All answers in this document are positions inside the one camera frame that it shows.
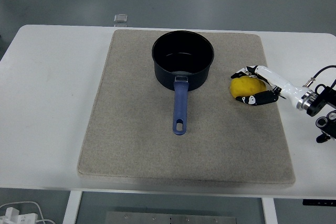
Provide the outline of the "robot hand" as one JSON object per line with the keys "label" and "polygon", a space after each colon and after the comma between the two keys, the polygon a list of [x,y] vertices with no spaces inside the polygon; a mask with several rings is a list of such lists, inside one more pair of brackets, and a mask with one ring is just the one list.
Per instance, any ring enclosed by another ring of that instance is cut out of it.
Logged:
{"label": "robot hand", "polygon": [[280,97],[298,110],[306,110],[317,95],[307,87],[297,87],[265,66],[246,66],[231,76],[231,95],[244,104],[259,106]]}

